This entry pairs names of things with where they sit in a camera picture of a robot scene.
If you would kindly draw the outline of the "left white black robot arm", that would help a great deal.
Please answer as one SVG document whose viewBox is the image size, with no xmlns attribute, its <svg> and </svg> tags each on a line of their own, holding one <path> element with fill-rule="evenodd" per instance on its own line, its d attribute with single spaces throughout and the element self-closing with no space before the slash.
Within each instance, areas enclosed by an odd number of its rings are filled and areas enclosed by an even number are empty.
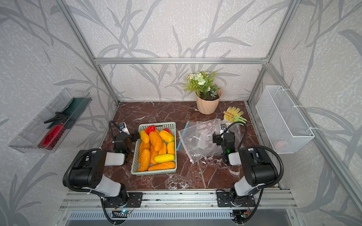
<svg viewBox="0 0 362 226">
<path fill-rule="evenodd" d="M 75 192 L 92 193 L 101 198 L 127 201 L 128 194 L 125 185 L 104 176 L 104 168 L 124 165 L 133 143 L 139 138 L 140 135 L 137 132 L 128 134 L 122 131 L 113 141 L 115 145 L 113 151 L 100 148 L 79 151 L 64 174 L 63 185 Z"/>
</svg>

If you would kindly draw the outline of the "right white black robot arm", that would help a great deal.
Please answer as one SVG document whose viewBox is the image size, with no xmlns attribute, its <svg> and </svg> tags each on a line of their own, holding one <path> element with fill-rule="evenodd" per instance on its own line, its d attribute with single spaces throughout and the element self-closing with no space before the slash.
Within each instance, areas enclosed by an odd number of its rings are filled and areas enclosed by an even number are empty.
<svg viewBox="0 0 362 226">
<path fill-rule="evenodd" d="M 244 176 L 230 190 L 230 198 L 255 195 L 279 183 L 284 174 L 280 156 L 265 146 L 235 148 L 235 134 L 213 134 L 213 143 L 222 148 L 222 159 L 229 165 L 240 165 Z"/>
</svg>

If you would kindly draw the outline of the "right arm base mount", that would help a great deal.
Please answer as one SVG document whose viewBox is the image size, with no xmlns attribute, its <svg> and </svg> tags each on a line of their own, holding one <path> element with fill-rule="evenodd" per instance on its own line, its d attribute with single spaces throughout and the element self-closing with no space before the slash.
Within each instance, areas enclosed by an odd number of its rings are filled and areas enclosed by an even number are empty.
<svg viewBox="0 0 362 226">
<path fill-rule="evenodd" d="M 234 190 L 225 191 L 216 190 L 216 199 L 218 207 L 255 207 L 253 195 L 238 196 Z"/>
</svg>

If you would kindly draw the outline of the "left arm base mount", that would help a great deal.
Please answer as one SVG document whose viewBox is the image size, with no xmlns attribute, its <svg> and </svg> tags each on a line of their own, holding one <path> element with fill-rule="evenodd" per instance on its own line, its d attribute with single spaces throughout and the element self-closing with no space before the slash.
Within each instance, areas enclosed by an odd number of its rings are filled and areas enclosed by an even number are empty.
<svg viewBox="0 0 362 226">
<path fill-rule="evenodd" d="M 105 208 L 140 208 L 142 192 L 130 192 L 124 197 L 105 197 L 102 199 Z"/>
</svg>

